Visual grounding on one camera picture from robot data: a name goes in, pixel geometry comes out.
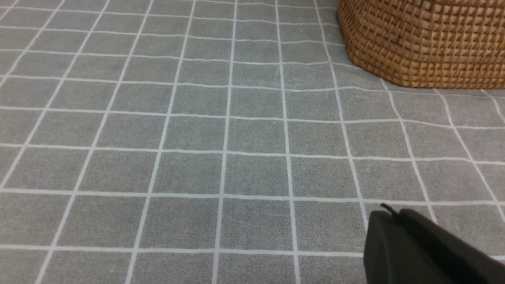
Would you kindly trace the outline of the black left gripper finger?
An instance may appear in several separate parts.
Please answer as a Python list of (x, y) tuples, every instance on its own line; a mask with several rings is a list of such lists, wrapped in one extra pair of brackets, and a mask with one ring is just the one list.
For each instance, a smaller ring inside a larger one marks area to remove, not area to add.
[(503, 284), (503, 263), (413, 209), (387, 204), (368, 218), (368, 284)]

